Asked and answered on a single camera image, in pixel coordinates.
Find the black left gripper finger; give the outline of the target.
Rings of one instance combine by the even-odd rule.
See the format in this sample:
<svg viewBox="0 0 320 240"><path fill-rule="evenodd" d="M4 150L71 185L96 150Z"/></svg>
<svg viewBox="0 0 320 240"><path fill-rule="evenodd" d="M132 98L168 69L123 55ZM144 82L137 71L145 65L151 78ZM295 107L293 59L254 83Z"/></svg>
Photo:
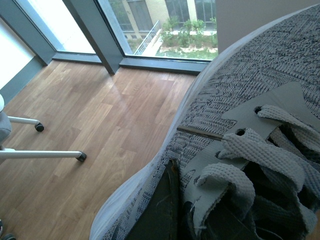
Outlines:
<svg viewBox="0 0 320 240"><path fill-rule="evenodd" d="M127 238L129 240L176 240L178 238L179 171L176 160L165 165L162 177Z"/></svg>

